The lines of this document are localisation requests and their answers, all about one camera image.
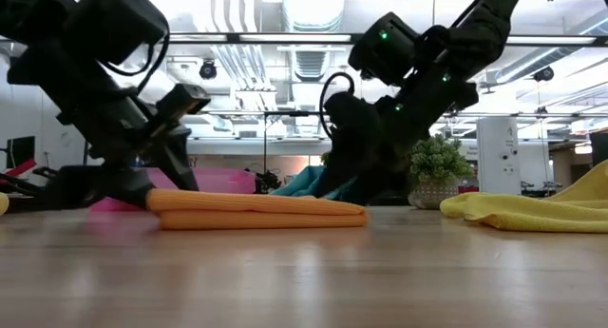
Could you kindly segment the pink translucent plastic tray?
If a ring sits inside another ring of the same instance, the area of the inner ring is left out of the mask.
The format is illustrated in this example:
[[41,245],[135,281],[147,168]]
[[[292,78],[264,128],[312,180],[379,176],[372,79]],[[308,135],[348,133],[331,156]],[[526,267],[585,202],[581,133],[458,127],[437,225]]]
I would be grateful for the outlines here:
[[[176,188],[158,168],[147,168],[150,181],[161,189]],[[242,169],[195,168],[194,176],[200,191],[213,193],[253,194],[256,178]],[[105,198],[89,207],[90,212],[130,212],[140,208],[111,198]]]

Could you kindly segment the white pillar with sockets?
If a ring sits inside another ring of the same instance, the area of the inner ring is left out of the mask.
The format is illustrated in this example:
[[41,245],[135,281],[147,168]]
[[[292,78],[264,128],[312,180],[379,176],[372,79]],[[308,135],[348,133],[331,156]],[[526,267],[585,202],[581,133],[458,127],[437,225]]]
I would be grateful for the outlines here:
[[485,193],[521,193],[518,128],[514,117],[477,122],[478,179]]

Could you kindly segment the black monitor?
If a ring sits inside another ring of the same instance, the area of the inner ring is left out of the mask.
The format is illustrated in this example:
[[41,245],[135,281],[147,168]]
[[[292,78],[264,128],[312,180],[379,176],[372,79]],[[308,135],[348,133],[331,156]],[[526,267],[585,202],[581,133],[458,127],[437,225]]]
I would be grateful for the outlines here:
[[7,140],[6,168],[14,168],[35,157],[35,137],[26,136]]

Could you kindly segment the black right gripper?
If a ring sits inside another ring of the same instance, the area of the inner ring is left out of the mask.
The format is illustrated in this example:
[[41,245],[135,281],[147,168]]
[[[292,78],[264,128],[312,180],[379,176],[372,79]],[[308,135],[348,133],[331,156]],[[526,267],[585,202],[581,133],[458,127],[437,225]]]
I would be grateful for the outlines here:
[[[348,91],[324,103],[332,147],[313,196],[367,205],[389,191],[409,191],[414,107],[384,96],[371,104]],[[337,177],[351,177],[339,180]]]

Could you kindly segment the dark cabinet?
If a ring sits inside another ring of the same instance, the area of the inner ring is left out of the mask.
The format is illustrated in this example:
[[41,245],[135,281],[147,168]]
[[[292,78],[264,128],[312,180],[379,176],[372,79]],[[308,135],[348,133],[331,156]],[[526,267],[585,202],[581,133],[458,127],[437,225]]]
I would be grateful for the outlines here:
[[608,160],[608,131],[599,131],[589,134],[592,147],[593,166]]

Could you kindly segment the orange microfiber towel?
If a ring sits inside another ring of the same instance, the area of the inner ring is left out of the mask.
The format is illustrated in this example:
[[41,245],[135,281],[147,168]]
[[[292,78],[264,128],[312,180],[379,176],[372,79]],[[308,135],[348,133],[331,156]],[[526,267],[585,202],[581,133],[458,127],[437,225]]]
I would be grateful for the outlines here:
[[363,227],[363,206],[314,197],[153,189],[146,207],[165,230]]

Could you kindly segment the black background table frame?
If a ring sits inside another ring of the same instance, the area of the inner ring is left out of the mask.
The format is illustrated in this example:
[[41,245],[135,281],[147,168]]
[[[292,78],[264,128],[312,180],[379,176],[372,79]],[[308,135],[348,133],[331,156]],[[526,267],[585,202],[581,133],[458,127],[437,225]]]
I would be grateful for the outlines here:
[[270,156],[313,156],[326,152],[330,138],[323,126],[325,118],[318,111],[241,111],[210,110],[202,115],[232,124],[230,138],[203,137],[203,140],[235,141],[237,154],[253,154],[262,158],[263,170],[270,166]]

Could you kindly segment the green artificial potted plant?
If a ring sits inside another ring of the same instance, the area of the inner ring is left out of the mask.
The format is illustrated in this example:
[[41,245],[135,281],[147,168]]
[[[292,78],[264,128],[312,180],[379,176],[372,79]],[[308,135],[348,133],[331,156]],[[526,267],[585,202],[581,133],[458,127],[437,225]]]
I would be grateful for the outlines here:
[[414,207],[438,210],[443,200],[459,194],[462,181],[474,177],[473,168],[460,153],[462,143],[436,135],[419,141],[409,153],[412,183],[408,201]]

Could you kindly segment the black overhead beam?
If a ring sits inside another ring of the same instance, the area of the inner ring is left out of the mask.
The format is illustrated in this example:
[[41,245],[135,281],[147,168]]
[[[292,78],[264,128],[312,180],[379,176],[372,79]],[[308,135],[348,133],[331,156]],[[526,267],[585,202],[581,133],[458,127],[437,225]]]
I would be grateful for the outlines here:
[[[297,32],[174,32],[169,42],[178,45],[354,45],[363,33],[297,33]],[[508,47],[531,48],[608,48],[605,35],[513,35]]]

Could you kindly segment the blue microfiber towel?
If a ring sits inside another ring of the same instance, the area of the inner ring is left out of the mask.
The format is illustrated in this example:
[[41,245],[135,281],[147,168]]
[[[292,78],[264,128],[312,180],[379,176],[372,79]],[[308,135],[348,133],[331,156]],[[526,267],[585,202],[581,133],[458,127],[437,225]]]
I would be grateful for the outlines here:
[[366,205],[367,200],[358,193],[355,181],[348,172],[324,165],[306,166],[286,185],[271,192],[287,197],[313,197],[344,203]]

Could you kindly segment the red and white board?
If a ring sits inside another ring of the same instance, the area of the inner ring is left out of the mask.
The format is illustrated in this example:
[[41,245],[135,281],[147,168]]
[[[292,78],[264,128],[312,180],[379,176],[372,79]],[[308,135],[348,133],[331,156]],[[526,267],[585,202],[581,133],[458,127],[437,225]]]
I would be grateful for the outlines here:
[[24,174],[27,174],[31,169],[37,166],[34,159],[26,160],[14,168],[8,169],[3,173],[3,176],[8,176],[12,179],[20,179]]

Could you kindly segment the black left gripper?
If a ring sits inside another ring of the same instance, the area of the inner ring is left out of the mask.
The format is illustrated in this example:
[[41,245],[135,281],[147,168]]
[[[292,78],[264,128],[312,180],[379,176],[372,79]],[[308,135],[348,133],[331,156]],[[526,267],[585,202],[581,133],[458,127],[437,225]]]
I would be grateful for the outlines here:
[[198,191],[186,149],[191,133],[181,123],[155,124],[156,103],[149,104],[134,87],[110,78],[58,81],[58,120],[75,126],[90,143],[88,154],[104,166],[64,166],[42,188],[40,197],[54,209],[89,207],[111,198],[146,208],[154,185],[143,170],[127,167],[144,156],[180,190]]

